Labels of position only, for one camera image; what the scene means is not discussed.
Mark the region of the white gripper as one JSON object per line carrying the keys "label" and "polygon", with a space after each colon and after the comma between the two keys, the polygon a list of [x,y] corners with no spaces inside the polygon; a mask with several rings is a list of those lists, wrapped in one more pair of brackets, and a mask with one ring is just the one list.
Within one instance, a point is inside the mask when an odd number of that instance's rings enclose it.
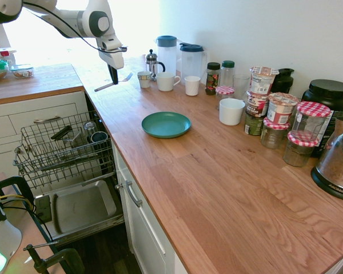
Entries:
{"label": "white gripper", "polygon": [[118,84],[118,71],[124,67],[123,53],[127,52],[127,46],[117,47],[113,50],[98,48],[99,57],[108,64],[108,70],[113,84]]}

